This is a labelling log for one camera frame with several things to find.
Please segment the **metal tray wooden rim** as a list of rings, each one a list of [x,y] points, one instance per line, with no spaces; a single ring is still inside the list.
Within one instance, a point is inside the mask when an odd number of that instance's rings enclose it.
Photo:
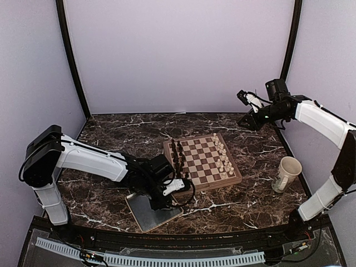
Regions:
[[[184,213],[181,207],[153,210],[150,199],[145,195],[131,194],[125,200],[142,233],[148,233]]]

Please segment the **wooden chess board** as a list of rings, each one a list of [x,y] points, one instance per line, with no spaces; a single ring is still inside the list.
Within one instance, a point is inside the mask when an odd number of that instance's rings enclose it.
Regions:
[[[211,133],[209,135],[201,135],[195,137],[186,137],[176,139],[183,146],[183,153],[186,157],[184,163],[184,172],[189,173],[189,180],[194,183],[196,192],[220,187],[239,184],[242,182],[242,175],[238,169],[233,156],[231,155],[228,146],[220,133]],[[166,158],[174,165],[172,160],[171,141],[164,141],[164,154]],[[226,150],[226,155],[222,155],[222,149]],[[225,158],[229,158],[229,162],[234,168],[234,174],[229,175],[226,170],[226,178],[223,179],[219,171],[220,164]]]

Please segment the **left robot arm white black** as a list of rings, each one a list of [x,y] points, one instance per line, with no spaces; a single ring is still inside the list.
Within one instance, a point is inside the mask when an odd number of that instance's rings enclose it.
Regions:
[[[154,210],[172,204],[171,193],[184,184],[174,175],[174,168],[164,155],[152,159],[138,158],[123,152],[109,152],[80,143],[52,125],[34,139],[18,178],[38,196],[57,234],[67,243],[75,242],[78,229],[72,226],[68,210],[53,177],[55,169],[73,169],[105,177],[147,195]]]

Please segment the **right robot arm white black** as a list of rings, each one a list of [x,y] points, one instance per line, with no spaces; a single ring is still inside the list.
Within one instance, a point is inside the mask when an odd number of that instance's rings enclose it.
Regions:
[[[329,168],[329,177],[291,214],[290,219],[293,222],[284,228],[284,237],[289,241],[296,241],[305,233],[305,222],[329,210],[344,195],[355,191],[355,124],[332,113],[316,100],[291,94],[283,79],[271,80],[265,87],[267,100],[255,92],[238,92],[238,99],[251,107],[239,120],[239,126],[258,131],[265,124],[276,121],[297,121],[303,126],[303,134],[310,127],[311,137],[307,141],[314,141],[315,135],[319,134],[320,144],[326,146],[321,152],[315,152],[316,145],[308,149],[313,156],[319,156],[317,160],[305,152],[298,152],[307,168],[310,169],[315,162],[326,167],[322,163],[323,159],[334,164]]]

